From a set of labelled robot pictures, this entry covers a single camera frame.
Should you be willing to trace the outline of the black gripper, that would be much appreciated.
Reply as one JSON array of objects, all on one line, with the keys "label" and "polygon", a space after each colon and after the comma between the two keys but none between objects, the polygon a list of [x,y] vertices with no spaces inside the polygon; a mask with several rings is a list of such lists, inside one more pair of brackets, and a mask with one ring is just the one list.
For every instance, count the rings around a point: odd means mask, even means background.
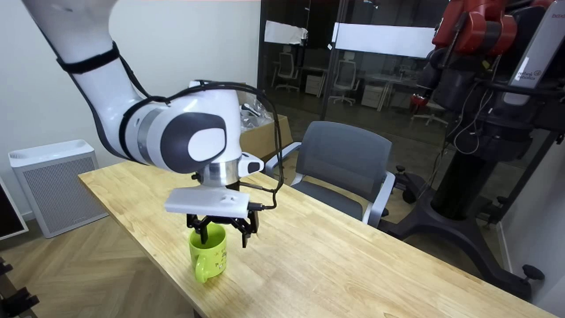
[{"label": "black gripper", "polygon": [[236,229],[240,229],[241,234],[241,247],[247,247],[248,238],[254,231],[257,231],[257,218],[252,215],[250,218],[245,217],[217,217],[217,215],[204,215],[197,217],[194,213],[187,213],[187,227],[197,227],[199,241],[206,243],[208,240],[208,224],[218,222],[218,224],[231,224]]}]

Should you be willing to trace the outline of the cardboard box behind arm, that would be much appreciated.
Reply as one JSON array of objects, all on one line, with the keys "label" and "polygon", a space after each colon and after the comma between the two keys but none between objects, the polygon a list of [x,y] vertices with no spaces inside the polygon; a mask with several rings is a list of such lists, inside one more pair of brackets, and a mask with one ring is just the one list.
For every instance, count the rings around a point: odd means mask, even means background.
[{"label": "cardboard box behind arm", "polygon": [[[280,128],[280,144],[282,146],[289,144],[293,141],[293,134],[291,134],[289,120],[284,114],[278,116],[277,127]],[[277,127],[271,121],[268,121],[264,125],[243,130],[240,135],[241,150],[261,158],[273,155]]]}]

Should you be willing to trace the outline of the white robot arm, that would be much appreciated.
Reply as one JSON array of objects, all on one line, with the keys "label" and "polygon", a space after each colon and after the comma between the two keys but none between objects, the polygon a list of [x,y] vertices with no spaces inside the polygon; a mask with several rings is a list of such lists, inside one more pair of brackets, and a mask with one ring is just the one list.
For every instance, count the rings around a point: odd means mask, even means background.
[{"label": "white robot arm", "polygon": [[192,187],[176,187],[164,203],[204,236],[211,222],[257,231],[257,206],[238,181],[263,169],[241,150],[240,82],[199,79],[171,95],[150,95],[109,33],[116,0],[21,0],[29,17],[86,98],[104,148],[118,157],[176,173],[192,173]]}]

